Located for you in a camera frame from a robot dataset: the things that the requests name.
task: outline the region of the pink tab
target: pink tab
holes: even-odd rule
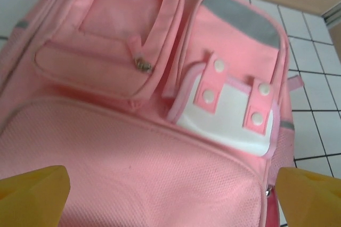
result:
[[[134,59],[142,57],[142,41],[141,36],[134,35],[127,41],[128,47]]]
[[[304,82],[302,80],[302,77],[300,75],[296,75],[294,77],[291,77],[288,79],[288,88],[289,91],[294,91],[298,88],[301,88],[304,86]]]
[[[214,114],[227,73],[226,63],[213,53],[201,75],[194,104]]]
[[[266,133],[267,121],[273,103],[274,89],[271,84],[254,79],[243,126],[256,133]]]

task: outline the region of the tiled floor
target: tiled floor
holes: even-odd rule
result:
[[[291,43],[289,76],[305,88],[291,93],[299,168],[341,178],[341,64],[321,17],[261,0],[246,0],[282,24]],[[37,0],[0,0],[0,48]],[[286,220],[281,212],[281,224]]]

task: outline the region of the zipper pocket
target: zipper pocket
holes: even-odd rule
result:
[[[122,113],[59,98],[27,102],[2,126],[0,149],[0,178],[64,165],[73,189],[63,215],[87,208],[79,226],[99,216],[112,226],[265,225],[265,188],[246,164]]]
[[[35,67],[77,90],[149,100],[166,68],[183,5],[184,0],[74,0],[36,51]]]

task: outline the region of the gray trim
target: gray trim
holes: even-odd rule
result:
[[[322,17],[324,18],[329,29],[339,24],[341,22],[341,2],[323,14]]]
[[[203,0],[203,6],[249,37],[280,48],[280,35],[268,19],[234,0]]]
[[[26,21],[26,20],[20,20],[16,25],[15,27],[16,28],[22,28],[22,29],[26,29],[29,25],[29,22]]]
[[[291,122],[288,122],[288,121],[282,120],[282,121],[280,122],[279,126],[280,126],[280,127],[283,127],[283,128],[295,130],[294,124],[291,123]]]

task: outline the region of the side strap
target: side strap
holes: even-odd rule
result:
[[[288,79],[288,88],[290,92],[298,88],[301,88],[303,86],[304,86],[304,82],[300,75],[296,75]]]

